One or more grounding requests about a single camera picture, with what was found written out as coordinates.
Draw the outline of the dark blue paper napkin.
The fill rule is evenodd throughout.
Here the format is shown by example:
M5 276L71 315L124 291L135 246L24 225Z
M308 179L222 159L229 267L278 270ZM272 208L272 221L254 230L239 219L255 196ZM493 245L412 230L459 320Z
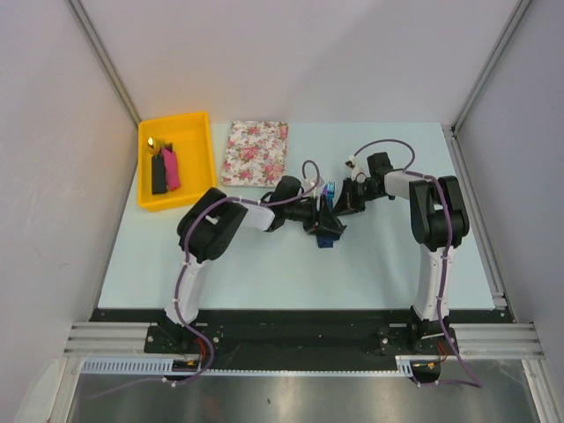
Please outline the dark blue paper napkin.
M332 209L328 205L327 199L325 200L324 198L320 197L319 208L320 208L321 205L326 205L332 211ZM319 235L315 235L315 237L316 237L316 241L317 241L317 246L320 249L327 249L327 248L332 248L334 243L336 241L338 241L341 236L319 236Z

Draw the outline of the blue metal fork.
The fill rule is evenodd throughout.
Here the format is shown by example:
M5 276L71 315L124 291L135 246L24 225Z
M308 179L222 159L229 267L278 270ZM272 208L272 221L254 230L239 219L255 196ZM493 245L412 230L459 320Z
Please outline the blue metal fork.
M333 200L336 193L335 182L328 182L325 186L325 193L328 201L329 207L333 207Z

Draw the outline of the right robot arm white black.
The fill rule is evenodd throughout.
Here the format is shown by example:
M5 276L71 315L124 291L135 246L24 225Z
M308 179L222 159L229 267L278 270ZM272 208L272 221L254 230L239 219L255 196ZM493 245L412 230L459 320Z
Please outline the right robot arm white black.
M435 178L395 169L387 153L367 158L364 173L354 156L345 163L351 175L334 205L338 216L363 212L366 202L387 197L409 203L412 236L419 244L419 285L411 317L400 341L416 353L432 353L449 334L449 276L456 249L470 231L470 220L455 176Z

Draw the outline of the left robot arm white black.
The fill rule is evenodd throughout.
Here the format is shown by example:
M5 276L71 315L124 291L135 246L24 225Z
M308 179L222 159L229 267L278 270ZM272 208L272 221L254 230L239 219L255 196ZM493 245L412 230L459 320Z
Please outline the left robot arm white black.
M318 183L311 182L305 189L299 179L285 175L273 191L256 201L208 189L177 227L184 260L165 318L158 323L168 346L182 353L198 338L189 325L197 318L210 265L226 252L240 228L270 233L290 220L300 222L320 248L330 248L340 239L345 225L332 210L330 192L315 193Z

